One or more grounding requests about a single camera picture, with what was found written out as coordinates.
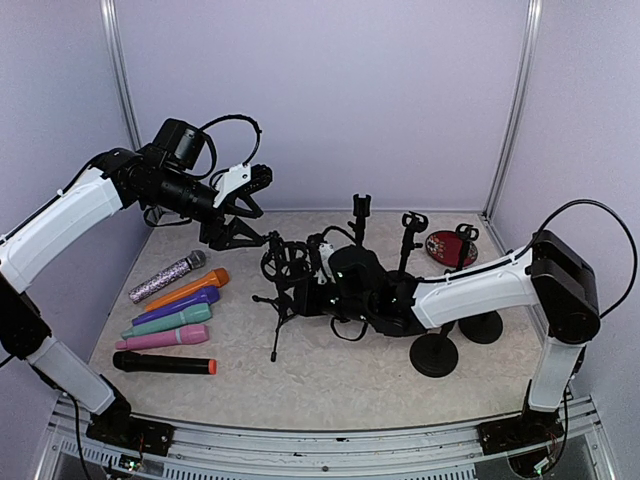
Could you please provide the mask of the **black tripod microphone stand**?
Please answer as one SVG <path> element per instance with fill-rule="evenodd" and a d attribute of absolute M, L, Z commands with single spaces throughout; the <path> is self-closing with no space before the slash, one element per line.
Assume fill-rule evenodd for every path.
<path fill-rule="evenodd" d="M 277 296 L 265 298 L 253 295 L 256 303 L 271 305 L 278 314 L 270 361 L 277 360 L 277 346 L 281 328 L 297 316 L 295 302 L 288 291 L 310 278 L 311 263 L 307 245 L 302 241 L 285 241 L 277 231 L 266 236 L 268 250 L 260 261 L 263 276 L 275 285 Z"/>

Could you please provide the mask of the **silver glitter microphone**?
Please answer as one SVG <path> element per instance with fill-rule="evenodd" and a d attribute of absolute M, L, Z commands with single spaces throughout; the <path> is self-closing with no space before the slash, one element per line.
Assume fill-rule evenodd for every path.
<path fill-rule="evenodd" d="M 202 250 L 192 250 L 184 258 L 175 261 L 132 288 L 128 292 L 128 297 L 134 304 L 137 304 L 191 271 L 202 268 L 205 264 L 205 253 Z"/>

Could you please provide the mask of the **orange toy microphone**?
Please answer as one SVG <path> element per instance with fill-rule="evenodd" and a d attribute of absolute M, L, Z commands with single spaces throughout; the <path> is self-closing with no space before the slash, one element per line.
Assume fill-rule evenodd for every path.
<path fill-rule="evenodd" d="M 152 301 L 145 307 L 145 312 L 151 312 L 157 310 L 163 306 L 166 306 L 172 302 L 181 300 L 189 295 L 196 293 L 198 290 L 214 286 L 220 288 L 225 286 L 230 281 L 230 275 L 225 268 L 213 269 L 203 277 L 194 280 L 168 294 Z"/>

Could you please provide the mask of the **purple toy microphone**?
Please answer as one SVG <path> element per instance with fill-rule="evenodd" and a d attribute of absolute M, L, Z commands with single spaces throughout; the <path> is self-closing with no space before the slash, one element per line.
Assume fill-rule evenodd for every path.
<path fill-rule="evenodd" d="M 196 304 L 211 305 L 217 302 L 219 299 L 220 299 L 220 293 L 217 287 L 215 286 L 203 287 L 191 295 L 185 296 L 184 298 L 181 298 L 167 305 L 164 305 L 160 308 L 157 308 L 147 313 L 143 313 L 135 317 L 132 320 L 131 324 L 133 326 L 144 324 L 151 320 L 155 320 L 157 318 L 161 318 L 173 313 L 180 312 L 185 308 L 192 305 L 196 305 Z"/>

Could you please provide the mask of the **mint green toy microphone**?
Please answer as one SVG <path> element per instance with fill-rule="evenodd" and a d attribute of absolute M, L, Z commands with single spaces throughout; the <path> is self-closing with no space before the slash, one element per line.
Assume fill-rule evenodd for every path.
<path fill-rule="evenodd" d="M 202 323 L 210 318 L 211 309 L 207 303 L 195 304 L 182 311 L 132 326 L 121 333 L 121 338 L 127 340 L 132 337 L 164 332 L 185 325 Z"/>

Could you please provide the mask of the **pink toy microphone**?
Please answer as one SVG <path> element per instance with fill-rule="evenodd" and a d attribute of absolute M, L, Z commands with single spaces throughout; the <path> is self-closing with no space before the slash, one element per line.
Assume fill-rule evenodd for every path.
<path fill-rule="evenodd" d="M 187 325 L 177 329 L 132 337 L 115 344 L 118 351 L 139 351 L 176 345 L 195 345 L 210 338 L 207 325 Z"/>

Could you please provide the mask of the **short black microphone stand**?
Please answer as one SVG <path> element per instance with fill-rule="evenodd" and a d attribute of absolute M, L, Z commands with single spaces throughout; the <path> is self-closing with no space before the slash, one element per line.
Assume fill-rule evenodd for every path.
<path fill-rule="evenodd" d="M 468 223 L 459 224 L 447 239 L 446 255 L 453 271 L 471 266 L 478 257 L 475 241 L 479 238 L 479 229 Z"/>

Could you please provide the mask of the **black wireless microphone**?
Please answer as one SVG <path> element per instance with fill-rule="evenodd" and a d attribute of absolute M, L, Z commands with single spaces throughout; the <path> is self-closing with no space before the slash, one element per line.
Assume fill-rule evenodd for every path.
<path fill-rule="evenodd" d="M 188 358 L 139 354 L 118 351 L 112 357 L 113 366 L 124 372 L 150 372 L 188 375 L 216 375 L 217 361 L 206 358 Z"/>

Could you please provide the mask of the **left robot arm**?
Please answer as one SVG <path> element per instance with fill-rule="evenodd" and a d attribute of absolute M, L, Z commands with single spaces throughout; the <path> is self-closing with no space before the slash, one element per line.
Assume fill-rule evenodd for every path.
<path fill-rule="evenodd" d="M 262 216 L 251 196 L 270 185 L 272 170 L 246 159 L 211 169 L 204 184 L 190 172 L 203 148 L 217 154 L 204 127 L 167 119 L 139 150 L 115 148 L 89 160 L 54 198 L 1 238 L 1 345 L 89 411 L 91 439 L 138 448 L 150 441 L 151 430 L 173 430 L 133 416 L 121 392 L 53 336 L 26 291 L 79 237 L 134 203 L 198 222 L 200 242 L 216 251 L 263 245 L 264 237 L 245 221 Z"/>

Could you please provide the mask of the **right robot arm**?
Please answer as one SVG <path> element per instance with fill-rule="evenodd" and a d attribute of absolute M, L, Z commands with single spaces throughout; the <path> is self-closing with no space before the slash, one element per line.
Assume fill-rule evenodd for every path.
<path fill-rule="evenodd" d="M 501 333 L 501 310 L 538 306 L 547 335 L 522 410 L 480 424 L 481 447 L 496 454 L 565 436 L 566 388 L 606 316 L 592 267 L 541 225 L 525 246 L 483 265 L 438 277 L 416 277 L 404 266 L 388 271 L 363 244 L 368 214 L 368 199 L 356 198 L 347 246 L 332 248 L 321 233 L 297 245 L 290 267 L 293 312 L 409 337 L 414 368 L 440 378 L 458 362 L 448 325 L 457 323 L 468 339 L 490 343 Z"/>

